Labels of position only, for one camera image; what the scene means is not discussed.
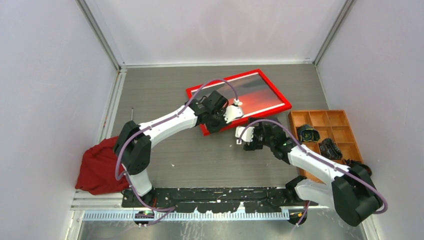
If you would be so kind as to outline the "red picture frame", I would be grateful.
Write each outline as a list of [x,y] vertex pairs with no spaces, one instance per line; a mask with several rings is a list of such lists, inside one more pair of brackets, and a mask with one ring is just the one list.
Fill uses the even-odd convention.
[[230,104],[233,104],[236,98],[234,91],[237,92],[238,98],[242,102],[241,108],[244,116],[234,120],[221,132],[246,124],[249,118],[270,117],[292,108],[289,100],[261,69],[228,76],[224,80],[230,85],[222,82],[219,78],[214,79],[201,88],[196,96],[197,99],[200,99],[217,91],[227,98]]

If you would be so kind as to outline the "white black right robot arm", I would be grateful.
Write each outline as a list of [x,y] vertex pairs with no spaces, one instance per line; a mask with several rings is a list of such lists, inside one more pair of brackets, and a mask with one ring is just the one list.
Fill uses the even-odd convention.
[[268,147],[285,163],[303,169],[320,181],[297,177],[286,184],[285,198],[291,205],[311,201],[335,210],[348,225],[356,227],[371,215],[383,214],[389,204],[361,165],[336,163],[300,143],[279,121],[253,119],[235,130],[236,143],[246,151]]

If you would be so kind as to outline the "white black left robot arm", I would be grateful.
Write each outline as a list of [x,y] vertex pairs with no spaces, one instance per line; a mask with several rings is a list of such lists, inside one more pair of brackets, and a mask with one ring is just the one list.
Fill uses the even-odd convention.
[[205,125],[210,133],[226,127],[230,121],[225,113],[231,107],[227,98],[214,90],[200,99],[191,98],[171,113],[152,121],[124,124],[113,147],[117,157],[115,178],[126,178],[134,192],[134,200],[141,207],[153,202],[153,185],[147,168],[152,149],[161,141],[186,129]]

